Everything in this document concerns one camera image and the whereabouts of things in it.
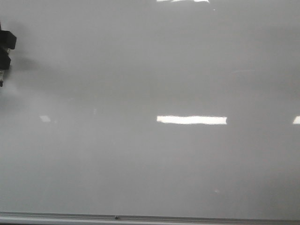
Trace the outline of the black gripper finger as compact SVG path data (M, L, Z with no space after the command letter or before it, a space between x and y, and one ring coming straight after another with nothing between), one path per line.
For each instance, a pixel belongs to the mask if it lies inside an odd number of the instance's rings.
M11 59L6 52L0 53L0 69L8 70L10 68Z
M0 31L0 46L7 49L15 49L17 37L8 30Z

